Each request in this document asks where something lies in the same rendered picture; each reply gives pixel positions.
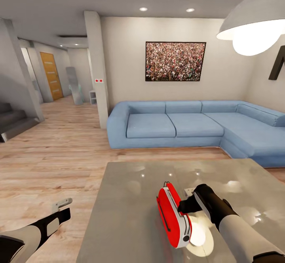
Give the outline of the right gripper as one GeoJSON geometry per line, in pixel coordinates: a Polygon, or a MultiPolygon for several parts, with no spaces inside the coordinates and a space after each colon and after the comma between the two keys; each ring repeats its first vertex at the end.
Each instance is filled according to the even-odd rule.
{"type": "Polygon", "coordinates": [[[189,197],[187,200],[179,202],[177,211],[182,213],[195,213],[197,211],[202,211],[202,209],[196,208],[191,202],[191,197],[189,197]]]}

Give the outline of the radio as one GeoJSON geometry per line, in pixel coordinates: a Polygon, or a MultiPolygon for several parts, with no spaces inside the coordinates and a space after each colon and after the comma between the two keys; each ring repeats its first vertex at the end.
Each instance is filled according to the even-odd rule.
{"type": "Polygon", "coordinates": [[[172,183],[167,183],[158,194],[157,202],[169,242],[175,248],[189,244],[192,235],[192,223],[187,213],[178,212],[180,197],[172,183]]]}

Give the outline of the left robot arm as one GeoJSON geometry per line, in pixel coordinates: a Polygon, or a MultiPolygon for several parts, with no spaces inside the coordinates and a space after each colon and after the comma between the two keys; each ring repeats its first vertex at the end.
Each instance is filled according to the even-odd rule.
{"type": "Polygon", "coordinates": [[[52,204],[51,215],[23,228],[0,233],[0,263],[25,263],[47,239],[55,233],[59,225],[71,219],[70,208],[60,211],[72,203],[66,198],[52,204]]]}

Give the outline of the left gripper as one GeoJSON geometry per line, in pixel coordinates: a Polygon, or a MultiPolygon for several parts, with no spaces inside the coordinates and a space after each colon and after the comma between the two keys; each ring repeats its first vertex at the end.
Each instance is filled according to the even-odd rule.
{"type": "Polygon", "coordinates": [[[58,215],[60,217],[59,225],[65,221],[71,219],[70,208],[64,209],[64,210],[56,212],[54,214],[58,215]]]}

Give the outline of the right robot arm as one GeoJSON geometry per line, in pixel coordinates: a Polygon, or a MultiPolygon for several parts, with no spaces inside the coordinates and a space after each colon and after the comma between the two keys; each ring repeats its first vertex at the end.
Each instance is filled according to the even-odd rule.
{"type": "Polygon", "coordinates": [[[177,211],[204,211],[220,232],[237,263],[285,263],[285,253],[249,226],[226,199],[217,196],[206,184],[184,189],[186,200],[177,211]]]}

